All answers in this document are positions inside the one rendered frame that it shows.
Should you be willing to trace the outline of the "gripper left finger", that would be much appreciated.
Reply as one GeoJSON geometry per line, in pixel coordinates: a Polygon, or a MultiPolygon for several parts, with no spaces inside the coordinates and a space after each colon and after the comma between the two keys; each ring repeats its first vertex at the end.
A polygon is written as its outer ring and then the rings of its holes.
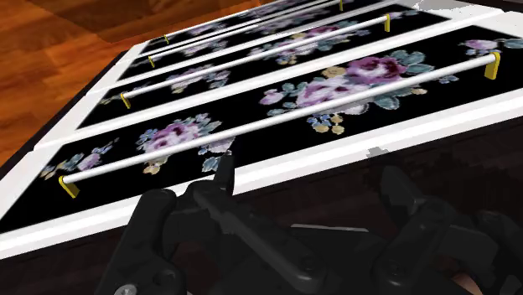
{"type": "Polygon", "coordinates": [[[94,295],[186,295],[182,272],[171,263],[181,218],[198,217],[194,238],[232,234],[298,292],[311,295],[324,285],[327,268],[304,244],[267,218],[237,204],[234,158],[220,160],[211,180],[195,181],[183,195],[153,189],[137,202],[94,295]]]}

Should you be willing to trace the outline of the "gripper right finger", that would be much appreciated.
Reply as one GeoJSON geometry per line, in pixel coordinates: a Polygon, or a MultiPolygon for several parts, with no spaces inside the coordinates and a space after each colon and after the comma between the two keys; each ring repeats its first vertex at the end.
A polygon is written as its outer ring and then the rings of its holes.
{"type": "Polygon", "coordinates": [[[510,217],[489,210],[461,215],[394,166],[383,169],[380,197],[398,233],[372,267],[378,295],[472,295],[432,268],[438,255],[459,261],[483,295],[523,295],[523,228],[510,217]]]}

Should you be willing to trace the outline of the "floral black chest of drawers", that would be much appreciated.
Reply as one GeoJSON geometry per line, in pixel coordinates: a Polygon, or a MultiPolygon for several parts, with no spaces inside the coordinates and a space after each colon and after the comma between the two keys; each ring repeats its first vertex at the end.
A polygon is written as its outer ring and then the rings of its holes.
{"type": "Polygon", "coordinates": [[[0,295],[94,295],[139,196],[182,194],[236,159],[236,194],[287,223],[392,231],[363,179],[371,164],[400,157],[430,191],[466,210],[504,211],[523,222],[523,14],[461,4],[391,6],[393,28],[352,33],[347,50],[319,60],[273,60],[195,80],[122,104],[101,93],[80,99],[64,125],[86,121],[77,141],[38,146],[2,181],[0,295]],[[219,132],[380,83],[405,80],[491,50],[499,76],[479,68],[81,181],[70,197],[61,173],[141,155],[164,143],[219,132]]]}

